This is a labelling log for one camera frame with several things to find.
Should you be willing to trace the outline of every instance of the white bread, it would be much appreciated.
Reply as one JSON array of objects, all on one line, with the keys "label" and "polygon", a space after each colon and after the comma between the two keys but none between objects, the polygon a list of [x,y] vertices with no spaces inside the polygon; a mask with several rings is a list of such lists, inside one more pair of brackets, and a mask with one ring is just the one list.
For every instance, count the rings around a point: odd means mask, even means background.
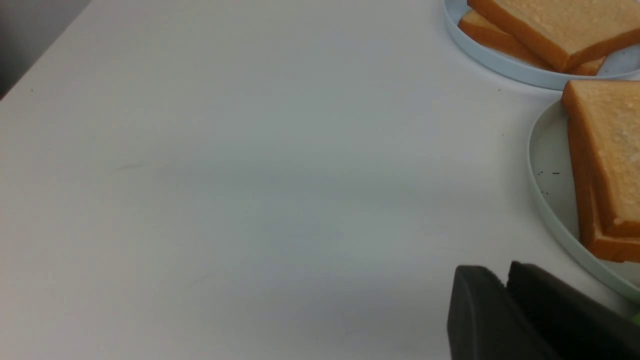
[{"label": "white bread", "polygon": [[[489,20],[485,19],[477,11],[471,10],[462,16],[458,22],[458,27],[478,44],[500,51],[501,53],[513,56],[537,68],[553,71],[554,68],[538,55],[531,52],[522,45],[515,37],[500,30]],[[591,60],[579,65],[575,69],[569,70],[567,74],[594,76],[598,74],[600,67],[607,59],[603,57]]]},{"label": "white bread", "polygon": [[571,80],[562,100],[584,139],[603,234],[640,237],[640,82]]},{"label": "white bread", "polygon": [[576,129],[575,121],[571,119],[567,133],[578,207],[580,242],[598,259],[617,263],[640,263],[640,238],[617,238],[602,233],[595,193],[589,179],[584,139]]},{"label": "white bread", "polygon": [[467,3],[560,72],[640,43],[640,3],[636,0]]}]

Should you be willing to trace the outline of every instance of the stack of bread slices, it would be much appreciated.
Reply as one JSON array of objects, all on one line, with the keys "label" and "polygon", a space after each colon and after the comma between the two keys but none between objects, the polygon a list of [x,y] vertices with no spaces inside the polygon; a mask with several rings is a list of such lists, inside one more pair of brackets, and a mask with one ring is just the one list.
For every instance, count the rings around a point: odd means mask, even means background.
[{"label": "stack of bread slices", "polygon": [[640,263],[640,81],[572,80],[562,102],[580,242],[599,259]]},{"label": "stack of bread slices", "polygon": [[458,27],[535,67],[594,76],[611,53],[640,43],[636,0],[467,0]]}]

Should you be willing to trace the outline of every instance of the table surface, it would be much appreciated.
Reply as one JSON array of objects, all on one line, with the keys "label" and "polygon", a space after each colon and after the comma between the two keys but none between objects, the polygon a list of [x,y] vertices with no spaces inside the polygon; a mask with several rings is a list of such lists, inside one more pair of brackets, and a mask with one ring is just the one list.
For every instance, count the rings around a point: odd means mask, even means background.
[{"label": "table surface", "polygon": [[94,0],[0,103],[0,354],[449,359],[454,269],[623,314],[527,194],[559,97],[439,1]]}]

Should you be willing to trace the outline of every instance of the light blue plate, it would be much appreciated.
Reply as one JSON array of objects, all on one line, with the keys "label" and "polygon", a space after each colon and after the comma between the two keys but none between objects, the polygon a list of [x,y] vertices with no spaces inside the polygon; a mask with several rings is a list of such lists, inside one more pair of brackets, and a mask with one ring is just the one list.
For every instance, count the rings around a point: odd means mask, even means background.
[{"label": "light blue plate", "polygon": [[460,48],[480,64],[508,78],[542,88],[562,90],[571,79],[630,79],[640,75],[640,45],[615,52],[607,58],[600,72],[593,76],[560,74],[538,69],[508,55],[484,47],[458,28],[458,21],[471,8],[466,0],[443,0],[445,23],[451,37]]},{"label": "light blue plate", "polygon": [[594,257],[578,240],[578,209],[566,124],[560,100],[543,111],[527,143],[527,178],[542,220],[569,255],[602,283],[640,304],[640,264],[612,263]]}]

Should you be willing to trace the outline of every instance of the plate rim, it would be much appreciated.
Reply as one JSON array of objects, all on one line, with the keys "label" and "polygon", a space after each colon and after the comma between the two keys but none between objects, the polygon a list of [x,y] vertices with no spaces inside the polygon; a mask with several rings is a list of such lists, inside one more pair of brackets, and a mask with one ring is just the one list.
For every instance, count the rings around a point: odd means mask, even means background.
[{"label": "plate rim", "polygon": [[552,102],[542,110],[529,130],[529,136],[527,139],[527,179],[529,182],[531,196],[536,203],[536,207],[547,229],[551,232],[556,242],[558,242],[560,246],[569,253],[573,260],[615,292],[636,304],[640,304],[640,288],[626,280],[624,277],[618,275],[615,271],[611,270],[608,266],[602,263],[602,261],[592,255],[592,253],[590,253],[590,251],[588,251],[584,246],[582,246],[580,241],[576,239],[576,237],[574,237],[564,226],[562,221],[558,219],[553,209],[540,193],[540,188],[538,187],[538,182],[534,176],[531,162],[531,140],[538,124],[541,124],[541,120],[543,120],[548,111],[553,111],[555,108],[561,108],[562,111],[564,111],[561,99]]},{"label": "plate rim", "polygon": [[564,84],[567,81],[576,79],[600,79],[600,80],[612,80],[612,79],[628,79],[632,76],[640,74],[640,68],[624,72],[621,74],[613,75],[595,75],[595,76],[582,76],[582,75],[570,75],[560,72],[554,72],[549,70],[539,69],[515,61],[507,56],[501,55],[499,52],[489,49],[483,45],[478,44],[475,40],[471,39],[467,34],[462,31],[458,25],[453,21],[451,14],[448,11],[447,3],[461,0],[441,0],[443,11],[445,13],[445,25],[451,38],[456,45],[467,55],[469,55],[475,62],[480,65],[494,71],[507,78],[514,79],[521,83],[529,85],[548,88],[551,90],[562,90]]}]

